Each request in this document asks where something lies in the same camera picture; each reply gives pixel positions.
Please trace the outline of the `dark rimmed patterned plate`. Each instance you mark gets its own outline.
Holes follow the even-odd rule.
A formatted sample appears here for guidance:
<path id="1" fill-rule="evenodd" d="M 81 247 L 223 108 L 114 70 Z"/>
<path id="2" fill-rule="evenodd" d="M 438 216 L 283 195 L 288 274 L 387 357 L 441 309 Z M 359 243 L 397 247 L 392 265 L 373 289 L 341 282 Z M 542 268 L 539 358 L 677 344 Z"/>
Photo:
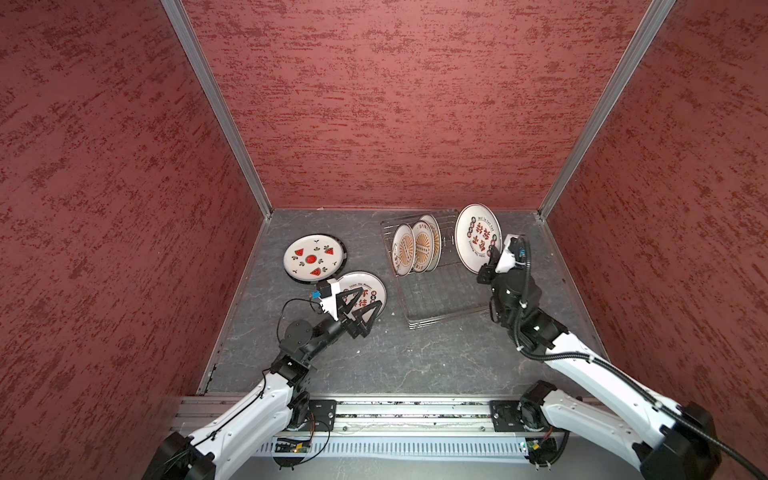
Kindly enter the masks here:
<path id="1" fill-rule="evenodd" d="M 318 282 L 335 276 L 344 266 L 347 250 L 335 236 L 316 234 L 303 238 L 303 255 L 298 272 L 306 282 Z"/>

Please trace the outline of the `watermelon print white plate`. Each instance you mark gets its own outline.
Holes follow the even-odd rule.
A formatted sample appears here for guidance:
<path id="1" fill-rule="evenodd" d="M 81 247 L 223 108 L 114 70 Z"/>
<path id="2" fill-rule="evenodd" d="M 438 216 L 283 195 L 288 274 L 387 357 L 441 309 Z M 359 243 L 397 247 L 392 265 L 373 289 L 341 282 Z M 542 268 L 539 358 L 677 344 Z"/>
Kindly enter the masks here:
<path id="1" fill-rule="evenodd" d="M 283 268 L 295 281 L 316 283 L 335 276 L 343 268 L 346 257 L 346 248 L 336 237 L 310 234 L 287 247 Z"/>

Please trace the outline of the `red character white plate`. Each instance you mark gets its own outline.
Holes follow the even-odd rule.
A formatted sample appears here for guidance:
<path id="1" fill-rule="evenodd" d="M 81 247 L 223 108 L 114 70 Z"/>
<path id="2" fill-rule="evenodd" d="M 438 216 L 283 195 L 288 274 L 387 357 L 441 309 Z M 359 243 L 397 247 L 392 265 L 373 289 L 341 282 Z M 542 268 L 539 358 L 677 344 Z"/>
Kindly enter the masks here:
<path id="1" fill-rule="evenodd" d="M 376 300 L 381 300 L 384 304 L 382 311 L 384 310 L 387 303 L 387 290 L 383 282 L 376 275 L 365 271 L 353 271 L 342 275 L 336 280 L 339 281 L 341 292 L 357 287 L 364 288 L 365 292 L 357 303 L 357 309 L 365 307 Z"/>

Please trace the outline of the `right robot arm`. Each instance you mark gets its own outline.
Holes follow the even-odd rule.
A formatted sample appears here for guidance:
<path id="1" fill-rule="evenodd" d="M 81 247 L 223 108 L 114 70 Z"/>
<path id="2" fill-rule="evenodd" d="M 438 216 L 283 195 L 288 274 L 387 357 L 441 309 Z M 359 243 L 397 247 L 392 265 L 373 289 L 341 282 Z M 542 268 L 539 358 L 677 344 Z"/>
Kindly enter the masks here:
<path id="1" fill-rule="evenodd" d="M 722 462 L 712 415 L 635 381 L 587 347 L 538 306 L 526 243 L 492 247 L 477 274 L 490 286 L 490 315 L 518 352 L 548 365 L 600 401 L 595 407 L 539 381 L 518 402 L 514 419 L 528 431 L 574 433 L 623 459 L 645 479 L 710 479 Z"/>

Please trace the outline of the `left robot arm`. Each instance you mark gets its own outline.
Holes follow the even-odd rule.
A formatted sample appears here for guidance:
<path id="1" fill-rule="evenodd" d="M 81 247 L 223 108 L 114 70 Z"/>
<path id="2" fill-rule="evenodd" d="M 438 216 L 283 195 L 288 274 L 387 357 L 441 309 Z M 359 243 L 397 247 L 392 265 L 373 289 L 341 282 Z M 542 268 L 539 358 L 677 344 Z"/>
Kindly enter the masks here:
<path id="1" fill-rule="evenodd" d="M 340 337 L 366 337 L 380 316 L 380 299 L 358 308 L 361 287 L 347 291 L 322 281 L 313 295 L 324 312 L 315 325 L 289 324 L 280 353 L 262 371 L 261 382 L 225 413 L 188 436 L 171 433 L 157 448 L 145 479 L 229 479 L 265 443 L 285 429 L 319 423 L 310 413 L 307 384 L 312 361 Z"/>

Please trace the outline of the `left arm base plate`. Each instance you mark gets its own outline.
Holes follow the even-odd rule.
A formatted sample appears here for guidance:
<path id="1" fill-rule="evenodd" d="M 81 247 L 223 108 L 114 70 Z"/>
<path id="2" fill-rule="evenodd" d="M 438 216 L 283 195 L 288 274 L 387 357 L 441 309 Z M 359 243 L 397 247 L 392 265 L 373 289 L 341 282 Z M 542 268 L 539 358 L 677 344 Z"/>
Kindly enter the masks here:
<path id="1" fill-rule="evenodd" d="M 303 400 L 292 409 L 287 431 L 328 432 L 334 429 L 338 401 L 334 399 Z"/>

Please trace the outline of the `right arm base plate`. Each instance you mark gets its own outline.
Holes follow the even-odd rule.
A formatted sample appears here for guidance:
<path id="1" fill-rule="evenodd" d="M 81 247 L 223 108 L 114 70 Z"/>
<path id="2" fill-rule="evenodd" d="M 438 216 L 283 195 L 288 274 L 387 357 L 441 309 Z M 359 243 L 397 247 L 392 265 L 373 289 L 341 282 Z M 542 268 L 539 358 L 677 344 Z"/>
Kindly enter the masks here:
<path id="1" fill-rule="evenodd" d="M 489 402 L 490 419 L 496 433 L 565 433 L 552 426 L 542 413 L 519 400 L 492 400 Z"/>

